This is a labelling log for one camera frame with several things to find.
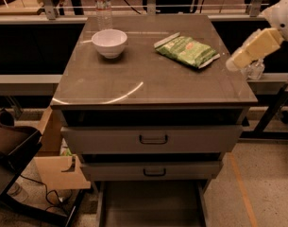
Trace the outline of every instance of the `drawer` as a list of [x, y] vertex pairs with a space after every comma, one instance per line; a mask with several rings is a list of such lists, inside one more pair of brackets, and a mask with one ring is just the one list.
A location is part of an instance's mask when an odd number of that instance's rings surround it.
[[87, 181], [210, 180], [222, 162], [83, 164]]
[[236, 144], [242, 126], [156, 129], [63, 127], [61, 133], [77, 154], [226, 152]]
[[199, 181], [101, 184], [96, 227], [209, 226], [208, 223]]

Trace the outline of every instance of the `plastic bag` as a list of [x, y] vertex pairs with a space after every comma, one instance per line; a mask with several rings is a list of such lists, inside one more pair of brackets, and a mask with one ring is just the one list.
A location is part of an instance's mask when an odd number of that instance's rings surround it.
[[220, 57], [209, 45], [191, 37], [180, 36], [180, 33], [155, 43], [154, 48], [165, 57], [198, 69]]

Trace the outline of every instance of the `concrete floor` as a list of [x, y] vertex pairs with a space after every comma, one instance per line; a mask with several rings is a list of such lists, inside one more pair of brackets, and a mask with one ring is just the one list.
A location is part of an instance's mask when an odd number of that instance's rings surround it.
[[[258, 121], [256, 115], [261, 112], [250, 112], [251, 125]], [[31, 118], [22, 116], [16, 124], [36, 126], [39, 113]], [[288, 131], [274, 118], [269, 126], [271, 131]], [[211, 227], [288, 227], [288, 142], [272, 141], [239, 141], [231, 153], [223, 159], [224, 166], [218, 177], [211, 181], [204, 194], [209, 224]], [[27, 178], [40, 181], [35, 163], [32, 161], [23, 172]], [[17, 183], [25, 190], [25, 204], [46, 209], [50, 204], [45, 200], [43, 185], [19, 178]], [[64, 204], [69, 209], [75, 196]], [[59, 190], [61, 197], [68, 197], [69, 190]], [[95, 226], [97, 196], [87, 192], [77, 212], [73, 226]], [[62, 213], [51, 208], [48, 211]], [[0, 205], [0, 227], [53, 226], [35, 219], [12, 213], [6, 206]]]

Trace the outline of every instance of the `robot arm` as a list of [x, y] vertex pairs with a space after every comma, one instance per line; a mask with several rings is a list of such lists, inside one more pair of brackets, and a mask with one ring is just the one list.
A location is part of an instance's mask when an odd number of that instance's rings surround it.
[[271, 27], [258, 29], [251, 34], [227, 60], [228, 70], [246, 68], [253, 61], [263, 59], [280, 49], [284, 40], [288, 42], [288, 0], [280, 0], [276, 5], [265, 9], [263, 16]]

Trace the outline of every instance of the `cardboard box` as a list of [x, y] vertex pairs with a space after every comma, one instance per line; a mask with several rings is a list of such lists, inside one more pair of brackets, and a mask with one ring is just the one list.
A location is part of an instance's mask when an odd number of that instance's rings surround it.
[[42, 147], [34, 157], [39, 175], [48, 190], [54, 189], [88, 189], [91, 183], [86, 181], [77, 156], [75, 167], [70, 172], [63, 172], [72, 165], [73, 156], [59, 156], [62, 136], [59, 117], [48, 107], [37, 129], [41, 132]]
[[42, 147], [37, 156], [59, 156], [62, 136], [59, 117], [48, 107], [42, 114], [37, 129], [41, 132]]
[[76, 156], [76, 165], [71, 172], [62, 172], [72, 165], [72, 156], [52, 156], [34, 158], [41, 180], [53, 189], [89, 189], [91, 182], [86, 181]]

